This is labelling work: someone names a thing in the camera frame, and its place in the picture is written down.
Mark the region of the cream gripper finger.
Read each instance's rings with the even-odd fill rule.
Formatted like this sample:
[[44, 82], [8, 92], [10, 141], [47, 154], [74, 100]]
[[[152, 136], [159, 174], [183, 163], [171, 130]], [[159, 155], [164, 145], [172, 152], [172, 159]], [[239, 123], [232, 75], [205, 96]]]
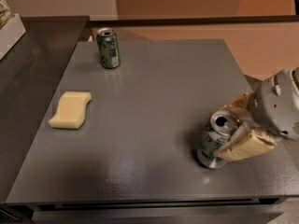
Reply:
[[222, 107], [223, 110], [231, 112], [238, 118], [250, 118], [251, 111], [249, 108], [249, 101], [252, 98], [253, 93], [242, 93], [234, 98], [230, 103]]
[[214, 155], [225, 161], [241, 161], [262, 155], [277, 146], [277, 137], [265, 128], [243, 123], [231, 139], [218, 148]]

